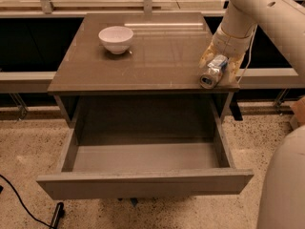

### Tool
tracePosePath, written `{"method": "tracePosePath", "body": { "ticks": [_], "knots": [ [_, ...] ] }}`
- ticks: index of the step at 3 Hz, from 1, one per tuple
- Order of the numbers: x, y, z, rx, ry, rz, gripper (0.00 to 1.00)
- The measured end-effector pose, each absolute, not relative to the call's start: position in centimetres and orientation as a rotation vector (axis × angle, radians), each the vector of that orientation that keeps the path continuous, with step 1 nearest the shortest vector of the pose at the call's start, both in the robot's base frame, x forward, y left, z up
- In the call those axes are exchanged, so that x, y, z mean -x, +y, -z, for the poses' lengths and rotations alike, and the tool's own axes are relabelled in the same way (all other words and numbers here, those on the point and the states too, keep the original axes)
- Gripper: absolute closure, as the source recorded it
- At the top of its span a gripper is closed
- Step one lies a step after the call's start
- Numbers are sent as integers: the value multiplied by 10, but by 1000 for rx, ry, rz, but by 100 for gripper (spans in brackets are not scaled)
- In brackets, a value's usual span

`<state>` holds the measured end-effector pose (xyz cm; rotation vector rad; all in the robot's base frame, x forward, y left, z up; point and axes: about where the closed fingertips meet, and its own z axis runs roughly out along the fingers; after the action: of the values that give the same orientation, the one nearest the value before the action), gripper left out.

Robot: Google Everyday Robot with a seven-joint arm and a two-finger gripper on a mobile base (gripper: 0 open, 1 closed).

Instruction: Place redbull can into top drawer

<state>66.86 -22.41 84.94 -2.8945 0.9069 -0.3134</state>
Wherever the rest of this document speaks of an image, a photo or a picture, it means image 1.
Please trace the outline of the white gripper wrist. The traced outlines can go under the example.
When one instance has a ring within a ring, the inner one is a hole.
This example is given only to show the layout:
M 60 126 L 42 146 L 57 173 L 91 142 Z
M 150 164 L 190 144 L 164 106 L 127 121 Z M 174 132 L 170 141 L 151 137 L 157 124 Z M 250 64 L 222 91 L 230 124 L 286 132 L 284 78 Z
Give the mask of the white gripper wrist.
M 219 82 L 220 86 L 231 85 L 236 82 L 236 74 L 244 60 L 246 50 L 254 34 L 254 25 L 250 27 L 232 27 L 220 25 L 213 35 L 212 42 L 203 52 L 199 61 L 199 67 L 203 68 L 210 63 L 218 53 L 229 58 L 229 62 Z

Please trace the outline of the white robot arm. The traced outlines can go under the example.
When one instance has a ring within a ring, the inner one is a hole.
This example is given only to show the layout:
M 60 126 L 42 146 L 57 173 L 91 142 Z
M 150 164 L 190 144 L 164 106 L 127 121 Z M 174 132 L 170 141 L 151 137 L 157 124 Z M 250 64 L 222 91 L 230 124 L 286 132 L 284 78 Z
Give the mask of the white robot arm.
M 223 54 L 236 62 L 260 27 L 305 77 L 305 8 L 294 0 L 229 0 L 223 19 L 199 63 Z M 305 229 L 305 126 L 274 151 L 264 178 L 257 229 Z

